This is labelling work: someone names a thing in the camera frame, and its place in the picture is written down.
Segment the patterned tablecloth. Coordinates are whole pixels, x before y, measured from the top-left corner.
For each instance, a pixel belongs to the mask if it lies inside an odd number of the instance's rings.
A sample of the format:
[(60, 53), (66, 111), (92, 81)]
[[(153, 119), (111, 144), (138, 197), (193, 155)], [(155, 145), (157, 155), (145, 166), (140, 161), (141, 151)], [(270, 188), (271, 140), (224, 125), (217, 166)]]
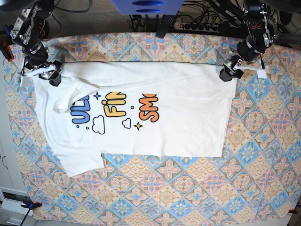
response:
[(38, 220), (97, 226), (231, 226), (289, 216), (301, 194), (301, 52), (272, 46), (267, 79), (238, 82), (221, 158), (106, 155), (104, 168), (67, 177), (34, 112), (32, 85), (4, 60), (17, 164)]

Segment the blue clamp bottom left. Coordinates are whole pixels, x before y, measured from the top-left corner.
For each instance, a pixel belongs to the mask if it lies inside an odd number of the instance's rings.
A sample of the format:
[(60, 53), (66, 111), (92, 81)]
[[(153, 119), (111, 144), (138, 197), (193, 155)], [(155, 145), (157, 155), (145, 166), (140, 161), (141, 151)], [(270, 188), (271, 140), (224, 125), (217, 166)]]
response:
[(42, 206), (42, 204), (40, 202), (23, 201), (23, 203), (21, 204), (21, 207), (29, 209), (29, 210), (33, 210), (33, 209), (39, 208), (41, 206)]

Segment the black power strip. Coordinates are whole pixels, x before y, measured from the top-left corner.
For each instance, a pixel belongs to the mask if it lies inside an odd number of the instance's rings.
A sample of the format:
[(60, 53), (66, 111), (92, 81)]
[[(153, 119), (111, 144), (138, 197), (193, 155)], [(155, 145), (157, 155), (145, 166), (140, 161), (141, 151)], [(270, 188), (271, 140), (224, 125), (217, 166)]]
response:
[(184, 23), (175, 22), (174, 29), (179, 31), (192, 32), (215, 32), (220, 24), (218, 23)]

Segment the white cabinet left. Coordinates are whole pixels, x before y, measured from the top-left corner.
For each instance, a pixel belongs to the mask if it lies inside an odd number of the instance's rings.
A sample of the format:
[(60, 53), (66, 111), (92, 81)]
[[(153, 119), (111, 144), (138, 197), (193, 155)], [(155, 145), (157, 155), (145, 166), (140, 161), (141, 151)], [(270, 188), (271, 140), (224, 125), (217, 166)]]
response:
[(3, 56), (0, 57), (0, 200), (4, 206), (0, 209), (1, 217), (24, 216), (28, 211), (21, 207), (22, 202), (30, 198), (17, 164), (4, 85)]

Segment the white printed T-shirt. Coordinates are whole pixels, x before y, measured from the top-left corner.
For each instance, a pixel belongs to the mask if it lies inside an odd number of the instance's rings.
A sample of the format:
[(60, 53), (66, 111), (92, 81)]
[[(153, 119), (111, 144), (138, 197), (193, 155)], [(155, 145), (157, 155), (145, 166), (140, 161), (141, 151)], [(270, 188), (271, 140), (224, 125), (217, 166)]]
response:
[(63, 65), (61, 83), (33, 77), (35, 113), (73, 177), (103, 155), (221, 157), (236, 79), (221, 68), (174, 62)]

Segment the orange clamp bottom right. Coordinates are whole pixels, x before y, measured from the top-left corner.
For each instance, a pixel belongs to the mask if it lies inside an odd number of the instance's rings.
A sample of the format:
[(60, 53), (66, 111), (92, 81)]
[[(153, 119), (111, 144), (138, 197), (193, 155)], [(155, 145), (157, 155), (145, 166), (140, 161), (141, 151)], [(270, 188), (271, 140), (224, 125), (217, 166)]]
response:
[(297, 212), (297, 210), (289, 210), (289, 213), (290, 214), (297, 214), (298, 212)]

